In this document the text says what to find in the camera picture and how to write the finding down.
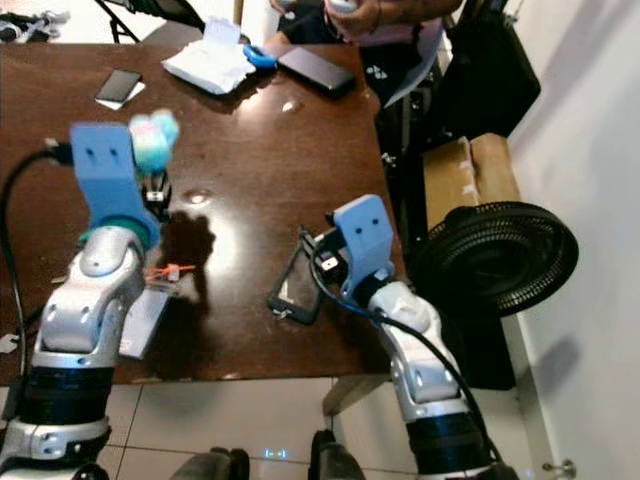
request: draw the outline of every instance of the person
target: person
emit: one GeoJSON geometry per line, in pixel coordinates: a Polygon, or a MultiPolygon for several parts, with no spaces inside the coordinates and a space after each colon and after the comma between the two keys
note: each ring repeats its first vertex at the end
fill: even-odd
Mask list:
{"type": "MultiPolygon", "coordinates": [[[[380,111],[420,63],[417,40],[423,28],[439,29],[440,17],[454,12],[462,0],[357,0],[358,8],[341,14],[324,0],[316,9],[276,33],[268,44],[353,43],[360,47],[368,97],[374,115],[380,111]]],[[[285,13],[285,2],[270,0],[285,13]]]]}

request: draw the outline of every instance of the black phone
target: black phone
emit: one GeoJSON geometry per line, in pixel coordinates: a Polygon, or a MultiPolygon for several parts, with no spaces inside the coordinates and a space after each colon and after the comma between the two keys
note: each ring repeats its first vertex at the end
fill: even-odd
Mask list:
{"type": "Polygon", "coordinates": [[[142,75],[136,72],[114,70],[96,95],[96,100],[122,103],[127,99],[131,90],[133,90],[141,78],[142,75]]]}
{"type": "Polygon", "coordinates": [[[284,274],[267,299],[277,315],[311,325],[318,314],[322,295],[309,270],[309,258],[298,243],[284,274]]]}
{"type": "Polygon", "coordinates": [[[301,47],[278,58],[278,65],[332,96],[344,94],[355,84],[353,72],[301,47]]]}

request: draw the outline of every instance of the wooden table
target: wooden table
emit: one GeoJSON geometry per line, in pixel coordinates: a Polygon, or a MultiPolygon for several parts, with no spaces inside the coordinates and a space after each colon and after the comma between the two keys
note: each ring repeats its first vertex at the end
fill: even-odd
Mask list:
{"type": "MultiPolygon", "coordinates": [[[[300,224],[320,232],[325,212],[365,193],[386,199],[357,50],[313,50],[356,71],[357,88],[331,100],[278,73],[221,101],[163,70],[160,61],[173,48],[1,48],[2,181],[45,137],[66,141],[74,122],[126,122],[169,108],[181,125],[169,170],[175,220],[158,255],[163,264],[199,267],[182,298],[171,301],[145,359],[121,360],[117,383],[344,375],[370,381],[387,374],[388,358],[366,321],[327,304],[305,327],[274,318],[266,307],[300,224]],[[113,68],[140,72],[147,84],[116,112],[93,99],[113,68]],[[201,190],[211,198],[193,203],[201,190]]],[[[71,169],[34,167],[14,191],[9,219],[30,312],[46,302],[50,280],[65,273],[87,226],[71,169]]],[[[397,248],[394,257],[401,262],[397,248]]],[[[15,328],[15,309],[4,264],[0,270],[4,334],[15,328]]],[[[16,363],[15,354],[0,356],[1,384],[16,363]]]]}

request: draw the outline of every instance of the round fan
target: round fan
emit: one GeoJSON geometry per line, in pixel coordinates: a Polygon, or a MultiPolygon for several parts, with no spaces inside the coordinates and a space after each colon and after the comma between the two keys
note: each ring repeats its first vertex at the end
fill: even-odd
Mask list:
{"type": "Polygon", "coordinates": [[[496,202],[452,210],[411,271],[418,294],[444,312],[505,316],[549,297],[577,262],[575,237],[551,212],[496,202]]]}

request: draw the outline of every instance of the black wire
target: black wire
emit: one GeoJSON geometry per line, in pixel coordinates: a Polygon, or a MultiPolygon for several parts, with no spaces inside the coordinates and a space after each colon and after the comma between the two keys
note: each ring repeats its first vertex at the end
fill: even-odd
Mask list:
{"type": "Polygon", "coordinates": [[[20,375],[24,375],[27,368],[27,335],[25,328],[24,308],[22,306],[22,296],[20,294],[20,281],[18,279],[18,271],[16,261],[11,250],[9,242],[9,227],[7,222],[7,212],[9,210],[9,199],[11,198],[11,190],[15,186],[20,176],[33,164],[40,160],[53,159],[54,152],[52,150],[41,150],[33,153],[23,159],[16,167],[11,170],[7,180],[2,187],[0,196],[0,245],[7,264],[7,271],[11,280],[11,289],[13,290],[13,298],[16,303],[18,312],[18,331],[20,337],[20,375]]]}
{"type": "Polygon", "coordinates": [[[431,343],[427,338],[425,338],[424,335],[421,335],[420,332],[418,332],[417,330],[414,330],[413,328],[408,327],[404,323],[398,322],[388,317],[384,317],[375,312],[370,312],[368,310],[358,307],[357,305],[353,305],[351,303],[345,302],[344,300],[341,300],[340,298],[338,298],[334,293],[332,293],[327,288],[325,283],[322,281],[322,279],[320,278],[320,274],[318,273],[318,266],[316,264],[316,259],[319,258],[321,245],[322,245],[322,241],[318,242],[314,246],[309,259],[309,269],[311,270],[311,276],[313,277],[320,291],[322,291],[324,295],[326,295],[331,301],[336,303],[338,306],[345,308],[346,310],[349,310],[350,312],[353,312],[361,317],[371,320],[376,326],[380,324],[385,324],[391,327],[395,327],[398,330],[413,336],[414,338],[419,340],[420,343],[422,343],[425,347],[427,347],[431,351],[431,353],[433,353],[433,355],[438,360],[440,360],[440,362],[442,362],[444,367],[448,370],[448,372],[451,374],[453,379],[458,384],[458,387],[460,387],[460,390],[462,390],[462,393],[466,397],[467,402],[469,404],[469,409],[471,410],[471,413],[478,424],[478,428],[480,429],[480,434],[482,435],[486,448],[493,452],[494,457],[498,462],[502,462],[502,456],[500,455],[500,452],[498,451],[493,441],[491,441],[491,438],[489,438],[489,433],[487,432],[487,426],[484,421],[484,417],[482,416],[482,412],[480,411],[480,407],[478,406],[478,402],[476,401],[473,393],[471,392],[471,389],[467,385],[466,380],[458,372],[458,369],[455,366],[453,366],[453,364],[442,354],[442,352],[440,352],[440,350],[438,350],[438,348],[433,343],[431,343]]]}

